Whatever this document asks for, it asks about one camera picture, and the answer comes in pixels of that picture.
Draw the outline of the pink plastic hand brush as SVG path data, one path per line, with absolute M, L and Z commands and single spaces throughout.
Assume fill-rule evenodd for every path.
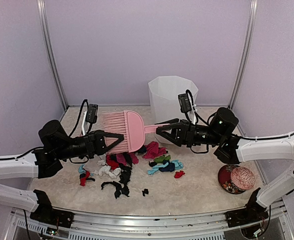
M 145 143 L 147 134 L 154 134 L 163 124 L 145 125 L 143 118 L 136 112 L 104 112 L 102 114 L 104 130 L 108 133 L 122 134 L 124 140 L 108 151 L 109 154 L 135 152 Z

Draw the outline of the translucent white waste bin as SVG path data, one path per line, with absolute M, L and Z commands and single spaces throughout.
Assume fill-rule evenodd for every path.
M 184 119 L 180 111 L 178 95 L 190 90 L 193 99 L 197 98 L 198 88 L 189 79 L 179 76 L 159 76 L 148 82 L 152 121 L 156 123 L 171 119 Z

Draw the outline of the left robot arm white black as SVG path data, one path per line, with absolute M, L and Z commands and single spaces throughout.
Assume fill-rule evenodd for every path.
M 0 157 L 0 180 L 50 178 L 63 168 L 62 162 L 72 158 L 89 160 L 95 155 L 101 156 L 124 141 L 122 134 L 103 130 L 70 137 L 56 119 L 47 122 L 38 135 L 42 146 L 21 155 Z M 0 205 L 37 213 L 48 223 L 57 217 L 47 194 L 41 190 L 24 191 L 0 185 Z

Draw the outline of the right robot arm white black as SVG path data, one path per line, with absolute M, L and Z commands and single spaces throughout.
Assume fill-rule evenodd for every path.
M 205 145 L 215 147 L 214 155 L 225 164 L 238 165 L 257 160 L 288 160 L 293 164 L 267 186 L 252 193 L 242 211 L 247 222 L 253 222 L 262 209 L 275 200 L 294 191 L 294 132 L 267 136 L 244 137 L 233 133 L 239 123 L 234 113 L 220 107 L 202 125 L 202 118 L 196 112 L 191 92 L 178 95 L 180 111 L 185 119 L 172 119 L 157 125 L 156 134 L 176 146 Z

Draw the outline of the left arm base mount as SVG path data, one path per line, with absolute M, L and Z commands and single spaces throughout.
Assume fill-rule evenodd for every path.
M 35 211 L 30 213 L 29 217 L 32 220 L 68 229 L 71 227 L 74 219 L 73 212 L 53 208 L 44 191 L 35 189 L 33 192 L 37 196 L 38 206 Z

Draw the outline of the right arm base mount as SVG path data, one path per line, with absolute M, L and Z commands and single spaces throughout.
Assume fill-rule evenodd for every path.
M 267 208 L 257 203 L 257 195 L 260 189 L 261 188 L 258 188 L 252 192 L 244 208 L 227 211 L 225 213 L 229 228 L 255 223 L 269 217 Z

